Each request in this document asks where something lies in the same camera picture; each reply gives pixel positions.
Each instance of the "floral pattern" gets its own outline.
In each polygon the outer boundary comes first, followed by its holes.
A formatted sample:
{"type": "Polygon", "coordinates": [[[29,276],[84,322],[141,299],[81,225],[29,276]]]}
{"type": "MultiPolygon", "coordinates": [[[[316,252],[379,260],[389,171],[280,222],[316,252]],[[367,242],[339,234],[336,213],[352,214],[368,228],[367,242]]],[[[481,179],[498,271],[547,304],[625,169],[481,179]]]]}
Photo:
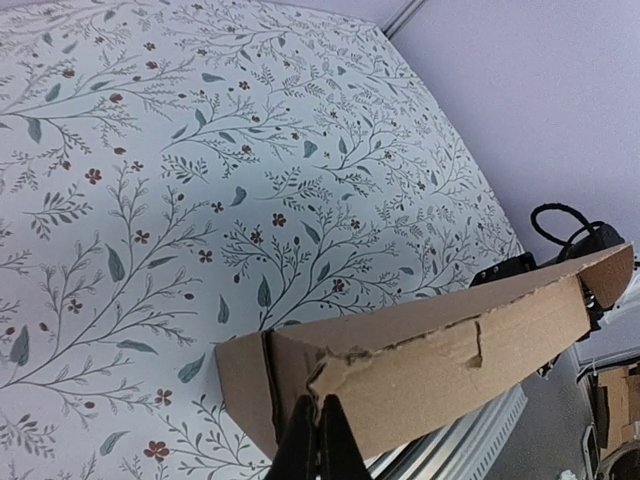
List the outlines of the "floral pattern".
{"type": "Polygon", "coordinates": [[[367,22],[245,0],[0,12],[0,462],[261,478],[233,336],[467,287],[520,251],[367,22]]]}

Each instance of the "cardboard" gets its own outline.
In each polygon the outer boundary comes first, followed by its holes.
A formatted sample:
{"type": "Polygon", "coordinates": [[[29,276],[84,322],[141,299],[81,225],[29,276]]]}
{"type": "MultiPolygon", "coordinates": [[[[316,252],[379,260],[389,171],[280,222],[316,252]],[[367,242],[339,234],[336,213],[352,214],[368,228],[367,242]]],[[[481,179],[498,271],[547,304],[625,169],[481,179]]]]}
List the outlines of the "cardboard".
{"type": "Polygon", "coordinates": [[[257,332],[216,348],[227,411],[270,458],[299,395],[339,396],[365,458],[482,406],[590,328],[581,282],[612,306],[623,245],[373,313],[257,332]]]}
{"type": "Polygon", "coordinates": [[[631,371],[620,367],[598,375],[598,386],[607,389],[609,403],[608,442],[601,458],[625,443],[640,440],[640,374],[631,371]]]}

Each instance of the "flower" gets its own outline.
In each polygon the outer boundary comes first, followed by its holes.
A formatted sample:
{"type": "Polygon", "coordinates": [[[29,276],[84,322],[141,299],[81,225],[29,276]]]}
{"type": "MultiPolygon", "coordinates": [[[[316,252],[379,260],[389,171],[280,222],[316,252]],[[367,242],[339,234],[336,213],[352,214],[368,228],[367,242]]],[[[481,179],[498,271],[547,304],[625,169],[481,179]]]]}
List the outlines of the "flower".
{"type": "Polygon", "coordinates": [[[171,400],[169,400],[169,397],[173,393],[171,390],[162,390],[159,388],[156,393],[158,394],[156,397],[156,403],[164,403],[165,407],[171,405],[171,400]]]}
{"type": "Polygon", "coordinates": [[[344,290],[344,282],[341,278],[336,278],[333,281],[333,291],[334,292],[342,292],[344,290]]]}
{"type": "Polygon", "coordinates": [[[71,301],[69,302],[69,306],[67,307],[67,310],[77,315],[78,313],[80,313],[81,308],[82,308],[82,304],[78,303],[78,301],[75,298],[72,298],[71,301]]]}
{"type": "Polygon", "coordinates": [[[262,232],[256,228],[253,232],[251,232],[251,241],[253,243],[257,243],[260,245],[264,240],[262,239],[262,232]]]}
{"type": "Polygon", "coordinates": [[[89,171],[84,174],[84,178],[89,179],[89,183],[91,185],[95,185],[100,180],[102,180],[102,175],[100,174],[100,170],[96,168],[90,168],[89,171]]]}
{"type": "Polygon", "coordinates": [[[208,250],[206,252],[204,250],[200,250],[198,252],[198,255],[200,255],[200,263],[213,262],[213,252],[211,250],[208,250]]]}
{"type": "Polygon", "coordinates": [[[281,213],[274,213],[272,222],[274,227],[284,227],[284,224],[287,223],[287,219],[284,218],[284,215],[281,213]]]}
{"type": "Polygon", "coordinates": [[[136,237],[133,239],[133,241],[136,243],[142,243],[143,245],[145,245],[149,243],[150,236],[151,235],[149,232],[143,232],[142,230],[137,230],[136,237]]]}
{"type": "Polygon", "coordinates": [[[164,442],[149,442],[149,448],[145,448],[143,453],[149,458],[155,458],[156,462],[162,463],[170,451],[164,442]]]}

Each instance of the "leaf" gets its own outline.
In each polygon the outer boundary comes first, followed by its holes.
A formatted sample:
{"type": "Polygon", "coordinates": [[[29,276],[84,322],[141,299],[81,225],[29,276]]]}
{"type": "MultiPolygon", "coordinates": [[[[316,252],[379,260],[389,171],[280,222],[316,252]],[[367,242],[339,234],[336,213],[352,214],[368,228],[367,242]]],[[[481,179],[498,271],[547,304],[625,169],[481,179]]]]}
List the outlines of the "leaf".
{"type": "Polygon", "coordinates": [[[109,251],[109,273],[111,273],[111,279],[114,282],[119,282],[125,276],[124,265],[122,265],[122,261],[118,256],[117,252],[111,248],[109,245],[107,246],[107,250],[109,251]]]}
{"type": "Polygon", "coordinates": [[[40,128],[40,120],[37,118],[27,117],[27,124],[29,127],[27,128],[27,133],[36,143],[40,143],[40,139],[42,138],[42,130],[40,128]]]}
{"type": "Polygon", "coordinates": [[[137,350],[138,352],[155,353],[156,355],[158,354],[158,352],[156,352],[153,348],[151,348],[146,343],[136,342],[134,340],[122,340],[121,342],[118,342],[116,344],[116,347],[125,348],[129,350],[137,350]]]}
{"type": "Polygon", "coordinates": [[[218,323],[225,324],[229,321],[229,306],[224,301],[224,297],[220,295],[220,310],[218,311],[218,323]]]}
{"type": "Polygon", "coordinates": [[[124,437],[129,432],[114,432],[107,437],[107,439],[100,446],[100,455],[103,457],[109,455],[116,446],[118,440],[124,437]]]}
{"type": "Polygon", "coordinates": [[[229,135],[227,132],[220,132],[218,135],[220,135],[220,137],[225,139],[227,142],[236,143],[234,138],[231,135],[229,135]]]}
{"type": "Polygon", "coordinates": [[[176,133],[174,133],[173,135],[171,135],[171,138],[173,138],[174,140],[176,138],[179,138],[182,136],[182,134],[187,130],[187,125],[185,125],[184,127],[182,127],[180,130],[178,130],[176,133]]]}
{"type": "Polygon", "coordinates": [[[91,90],[92,92],[95,92],[96,90],[100,90],[102,87],[109,85],[110,83],[111,83],[111,80],[107,80],[106,82],[97,82],[91,85],[89,87],[89,90],[91,90]]]}
{"type": "Polygon", "coordinates": [[[20,335],[13,342],[11,352],[9,353],[9,361],[17,363],[19,367],[24,367],[29,361],[29,331],[27,326],[23,325],[20,335]]]}
{"type": "Polygon", "coordinates": [[[236,207],[244,202],[244,199],[247,198],[247,191],[242,187],[236,187],[236,196],[231,202],[230,207],[236,207]]]}
{"type": "Polygon", "coordinates": [[[318,283],[327,277],[330,269],[331,269],[331,264],[327,262],[327,264],[324,267],[322,267],[322,270],[320,270],[320,274],[318,275],[318,283]]]}
{"type": "Polygon", "coordinates": [[[224,78],[219,77],[217,75],[211,75],[210,73],[203,73],[202,74],[202,80],[207,82],[207,83],[213,83],[213,82],[220,82],[220,81],[224,80],[224,78]]]}
{"type": "Polygon", "coordinates": [[[204,114],[200,111],[199,108],[196,108],[196,120],[200,124],[200,128],[204,127],[207,124],[206,118],[204,118],[204,114]]]}
{"type": "Polygon", "coordinates": [[[69,54],[73,52],[78,45],[78,42],[73,42],[62,49],[62,53],[69,54]]]}
{"type": "Polygon", "coordinates": [[[347,144],[344,143],[344,139],[342,137],[340,137],[340,141],[338,142],[338,150],[340,150],[340,153],[343,155],[347,154],[347,144]]]}
{"type": "Polygon", "coordinates": [[[149,262],[149,266],[147,267],[149,270],[151,270],[152,268],[156,268],[159,267],[160,265],[164,265],[165,263],[167,263],[170,260],[173,260],[174,258],[178,258],[177,255],[171,255],[169,257],[162,257],[162,258],[158,258],[156,260],[151,260],[149,262]]]}
{"type": "Polygon", "coordinates": [[[316,150],[318,150],[318,146],[315,143],[309,140],[304,141],[304,158],[309,158],[316,150]]]}
{"type": "Polygon", "coordinates": [[[198,359],[191,363],[187,363],[184,367],[180,369],[178,372],[178,378],[182,383],[189,383],[193,380],[200,369],[202,368],[202,363],[204,362],[204,354],[198,359]]]}
{"type": "Polygon", "coordinates": [[[302,222],[302,224],[304,225],[304,229],[307,232],[307,235],[309,235],[311,237],[311,240],[313,240],[313,243],[315,243],[316,245],[319,244],[320,235],[318,235],[318,232],[316,232],[312,226],[307,225],[304,222],[302,222]]]}
{"type": "Polygon", "coordinates": [[[269,282],[267,282],[264,275],[262,276],[260,287],[258,287],[258,305],[261,307],[271,306],[271,289],[269,288],[269,282]]]}
{"type": "Polygon", "coordinates": [[[47,93],[44,99],[47,102],[52,102],[56,98],[58,98],[58,95],[60,95],[60,83],[56,83],[53,87],[51,87],[51,90],[49,90],[49,93],[47,93]]]}

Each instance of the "floral tablecloth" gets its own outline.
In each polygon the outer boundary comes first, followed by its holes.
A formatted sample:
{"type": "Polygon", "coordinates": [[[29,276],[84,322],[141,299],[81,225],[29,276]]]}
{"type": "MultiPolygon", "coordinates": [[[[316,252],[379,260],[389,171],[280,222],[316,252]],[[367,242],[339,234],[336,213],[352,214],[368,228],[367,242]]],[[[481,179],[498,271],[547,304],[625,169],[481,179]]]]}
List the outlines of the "floral tablecloth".
{"type": "Polygon", "coordinates": [[[0,58],[2,478],[258,478],[217,343],[519,251],[372,24],[73,0],[0,12],[0,58]]]}

